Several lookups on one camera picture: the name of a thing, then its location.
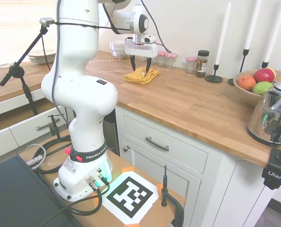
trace green apple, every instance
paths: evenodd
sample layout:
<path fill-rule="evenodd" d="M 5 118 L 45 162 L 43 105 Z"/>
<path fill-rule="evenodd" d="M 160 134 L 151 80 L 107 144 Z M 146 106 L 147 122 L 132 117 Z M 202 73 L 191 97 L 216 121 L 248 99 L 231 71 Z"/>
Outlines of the green apple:
<path fill-rule="evenodd" d="M 273 84 L 270 82 L 259 82 L 253 87 L 252 92 L 258 95 L 263 95 L 271 87 L 273 87 Z"/>

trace stainless steel kettle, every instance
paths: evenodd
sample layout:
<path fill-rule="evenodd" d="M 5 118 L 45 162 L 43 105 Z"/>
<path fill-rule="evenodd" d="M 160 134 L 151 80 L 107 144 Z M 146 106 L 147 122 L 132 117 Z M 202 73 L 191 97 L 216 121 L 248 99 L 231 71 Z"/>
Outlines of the stainless steel kettle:
<path fill-rule="evenodd" d="M 248 133 L 260 143 L 281 147 L 281 81 L 275 83 L 257 104 Z"/>

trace fruit bowl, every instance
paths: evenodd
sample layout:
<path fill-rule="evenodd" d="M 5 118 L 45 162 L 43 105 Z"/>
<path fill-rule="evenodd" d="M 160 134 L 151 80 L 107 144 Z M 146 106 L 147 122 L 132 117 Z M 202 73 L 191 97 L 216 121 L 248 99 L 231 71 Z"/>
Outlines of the fruit bowl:
<path fill-rule="evenodd" d="M 241 78 L 242 76 L 245 75 L 250 75 L 250 76 L 254 76 L 255 72 L 257 70 L 249 70 L 249 71 L 244 71 L 241 72 L 239 74 L 237 74 L 234 79 L 233 79 L 233 83 L 234 83 L 234 87 L 238 93 L 238 96 L 246 103 L 250 104 L 251 106 L 255 107 L 256 104 L 258 103 L 258 101 L 262 98 L 261 95 L 252 93 L 250 91 L 244 90 L 243 88 L 241 88 L 238 84 L 237 81 L 239 78 Z"/>

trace yellow towel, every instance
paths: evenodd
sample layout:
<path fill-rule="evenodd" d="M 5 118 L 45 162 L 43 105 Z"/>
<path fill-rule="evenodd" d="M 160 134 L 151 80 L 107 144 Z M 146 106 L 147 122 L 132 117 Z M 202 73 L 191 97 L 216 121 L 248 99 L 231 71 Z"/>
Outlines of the yellow towel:
<path fill-rule="evenodd" d="M 146 67 L 140 67 L 136 69 L 135 72 L 130 73 L 123 78 L 127 81 L 148 84 L 150 83 L 157 75 L 159 74 L 158 70 L 149 69 L 149 72 L 146 74 Z"/>

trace orange tape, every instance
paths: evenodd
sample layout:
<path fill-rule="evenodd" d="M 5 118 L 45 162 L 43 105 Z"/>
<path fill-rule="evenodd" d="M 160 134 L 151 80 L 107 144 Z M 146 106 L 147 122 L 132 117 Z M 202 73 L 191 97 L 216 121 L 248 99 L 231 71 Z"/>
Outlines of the orange tape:
<path fill-rule="evenodd" d="M 132 224 L 132 225 L 125 225 L 123 227 L 141 227 L 141 225 L 138 223 L 138 224 Z"/>
<path fill-rule="evenodd" d="M 94 207 L 97 207 L 98 206 L 98 198 L 94 198 L 94 199 L 92 199 L 92 201 L 93 201 Z"/>
<path fill-rule="evenodd" d="M 156 187 L 158 188 L 158 196 L 161 198 L 161 190 L 163 189 L 163 184 L 157 183 Z"/>
<path fill-rule="evenodd" d="M 122 168 L 122 173 L 130 172 L 130 171 L 134 171 L 133 166 Z"/>

